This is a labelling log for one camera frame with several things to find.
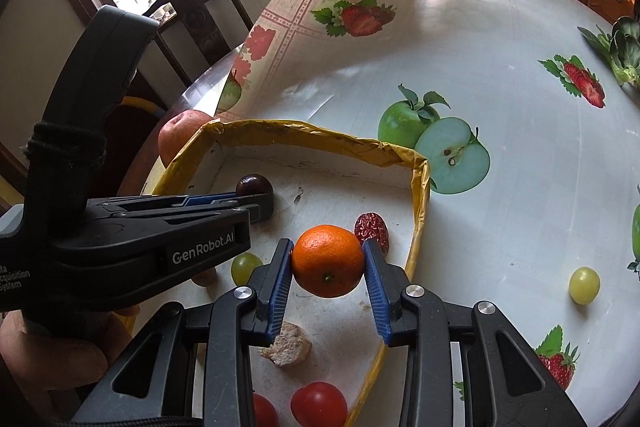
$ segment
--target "human hand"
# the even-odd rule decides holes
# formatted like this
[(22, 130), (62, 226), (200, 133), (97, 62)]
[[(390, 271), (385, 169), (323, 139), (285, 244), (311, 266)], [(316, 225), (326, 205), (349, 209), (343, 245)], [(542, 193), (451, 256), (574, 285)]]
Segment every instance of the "human hand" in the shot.
[[(139, 312), (135, 306), (118, 314)], [(0, 325), (0, 355), (26, 399), (44, 417), (60, 417), (49, 391), (97, 382), (130, 340), (114, 314), (95, 344), (29, 334), (20, 311), (8, 313)]]

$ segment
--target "grape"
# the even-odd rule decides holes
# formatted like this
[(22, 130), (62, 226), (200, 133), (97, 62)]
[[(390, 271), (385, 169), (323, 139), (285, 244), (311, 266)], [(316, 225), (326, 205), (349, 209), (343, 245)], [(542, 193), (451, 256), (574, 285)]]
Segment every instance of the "grape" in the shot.
[(569, 279), (569, 294), (576, 304), (590, 304), (600, 291), (600, 277), (595, 270), (583, 266)]
[(231, 277), (236, 286), (245, 286), (249, 282), (254, 268), (262, 266), (262, 264), (260, 258), (251, 252), (244, 252), (236, 256), (231, 263)]

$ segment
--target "silver screw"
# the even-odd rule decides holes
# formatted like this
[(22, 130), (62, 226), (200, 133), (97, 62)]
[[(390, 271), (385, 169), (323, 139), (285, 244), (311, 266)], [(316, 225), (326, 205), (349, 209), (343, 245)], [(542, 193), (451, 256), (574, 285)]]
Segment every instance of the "silver screw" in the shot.
[(410, 297), (422, 297), (424, 295), (424, 288), (419, 284), (410, 284), (404, 291), (406, 291), (406, 294)]
[(483, 315), (493, 315), (495, 313), (495, 305), (489, 301), (478, 302), (478, 311)]
[(234, 297), (236, 299), (248, 299), (253, 293), (254, 291), (249, 286), (238, 286), (234, 290)]

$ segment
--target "red tomato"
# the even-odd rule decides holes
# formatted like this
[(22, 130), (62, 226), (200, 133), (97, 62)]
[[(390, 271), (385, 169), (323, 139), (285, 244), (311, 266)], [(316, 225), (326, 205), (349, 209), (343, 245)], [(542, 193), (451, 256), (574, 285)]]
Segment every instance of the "red tomato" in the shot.
[(278, 413), (265, 397), (254, 393), (255, 424), (257, 427), (277, 427)]
[(347, 401), (334, 385), (314, 382), (294, 393), (291, 412), (302, 427), (342, 427), (347, 421)]

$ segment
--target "red date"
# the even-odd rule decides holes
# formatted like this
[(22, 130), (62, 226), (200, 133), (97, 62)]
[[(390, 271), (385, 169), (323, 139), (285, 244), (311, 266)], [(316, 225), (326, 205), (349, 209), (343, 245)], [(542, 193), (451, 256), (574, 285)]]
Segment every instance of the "red date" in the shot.
[(386, 229), (385, 221), (375, 212), (362, 214), (356, 220), (353, 233), (360, 244), (367, 239), (375, 239), (383, 255), (386, 256), (389, 253), (389, 232)]

